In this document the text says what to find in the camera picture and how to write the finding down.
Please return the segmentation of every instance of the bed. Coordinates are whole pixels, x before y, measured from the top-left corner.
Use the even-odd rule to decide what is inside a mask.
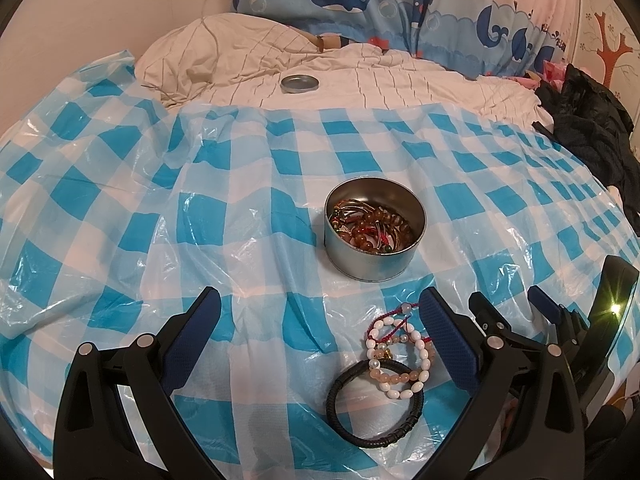
[[[637,61],[627,52],[618,71],[598,72],[581,19],[600,7],[586,4],[567,41],[575,52],[563,57],[609,73],[637,114]],[[533,92],[373,43],[318,52],[267,18],[206,17],[139,60],[123,52],[81,68],[3,137],[1,400],[32,452],[51,457],[81,342],[129,344],[213,285],[223,317],[174,403],[227,478],[411,478],[467,397],[436,362],[408,437],[367,452],[341,441],[323,418],[324,395],[362,357],[371,318],[435,284],[459,312],[483,291],[518,332],[545,340],[529,286],[586,313],[606,254],[640,265],[615,197],[532,129],[553,122]],[[319,90],[283,94],[280,80],[299,72]],[[362,174],[405,184],[428,216],[411,266],[380,285],[344,277],[322,248],[327,194]],[[638,360],[638,319],[636,301],[609,361],[615,388]],[[338,409],[363,434],[404,409],[370,394],[363,381]],[[158,463],[126,388],[122,396],[143,454]]]

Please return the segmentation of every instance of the black leather bracelet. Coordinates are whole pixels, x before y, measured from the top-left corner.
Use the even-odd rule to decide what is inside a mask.
[[[391,370],[396,374],[409,374],[411,373],[411,368],[398,361],[394,361],[393,359],[380,359],[380,368],[384,368],[385,370]],[[386,447],[390,444],[393,444],[404,437],[412,428],[416,425],[418,420],[420,419],[420,415],[422,414],[422,405],[424,403],[424,392],[420,390],[416,394],[414,394],[410,399],[409,405],[409,414],[406,419],[398,426],[398,428],[392,431],[389,434],[379,436],[377,438],[373,438],[371,440],[367,440],[365,438],[360,438],[359,436],[355,436],[354,434],[349,433],[344,429],[344,426],[338,420],[338,415],[335,411],[335,399],[338,396],[338,393],[341,389],[345,387],[346,384],[353,381],[357,376],[362,375],[369,371],[369,361],[360,361],[359,363],[354,364],[351,368],[345,371],[340,377],[338,377],[331,389],[329,390],[329,394],[326,397],[326,418],[329,427],[335,431],[338,435],[340,435],[344,440],[350,442],[354,446],[363,447],[366,449],[373,449],[375,447]],[[415,381],[410,381],[407,384],[413,384]]]

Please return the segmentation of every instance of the checkered tablecloth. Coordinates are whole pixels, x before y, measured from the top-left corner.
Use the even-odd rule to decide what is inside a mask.
[[[436,361],[423,420],[398,444],[364,451],[334,434],[324,396],[363,357],[376,314],[433,284],[466,312],[481,290],[515,330],[544,338],[529,286],[587,313],[606,254],[640,266],[638,240],[603,187],[533,132],[453,105],[189,104],[174,116],[148,98],[132,64],[125,52],[74,73],[0,151],[0,400],[46,458],[78,345],[130,344],[212,285],[222,317],[174,402],[224,474],[407,478],[466,395]],[[408,269],[381,284],[341,275],[322,246],[327,194],[363,174],[409,187],[428,215]],[[637,301],[629,312],[610,358],[618,381],[639,354]],[[157,462],[122,393],[143,453]],[[338,408],[366,436],[406,407],[361,381]]]

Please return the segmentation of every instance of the silver screw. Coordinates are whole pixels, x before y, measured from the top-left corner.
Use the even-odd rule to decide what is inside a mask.
[[[140,348],[151,346],[153,342],[154,337],[151,334],[143,334],[136,340],[136,343]]]
[[[546,347],[546,349],[553,357],[560,357],[562,355],[562,349],[558,345],[551,344]]]
[[[486,343],[494,350],[499,350],[504,346],[504,341],[497,335],[491,335],[486,339]]]
[[[80,355],[89,355],[91,353],[91,350],[93,349],[94,349],[94,346],[91,343],[82,343],[78,347],[78,353]]]

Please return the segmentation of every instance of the metal tin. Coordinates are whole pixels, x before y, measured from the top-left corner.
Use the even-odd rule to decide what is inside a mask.
[[[415,242],[397,253],[369,254],[342,240],[331,227],[329,217],[340,200],[353,198],[394,209],[409,222]],[[414,257],[424,235],[427,216],[420,200],[400,184],[373,176],[363,176],[337,186],[324,204],[324,246],[331,263],[338,270],[362,282],[384,282],[396,277]]]
[[[320,82],[315,77],[304,74],[288,75],[280,82],[282,91],[287,94],[302,94],[318,90]]]

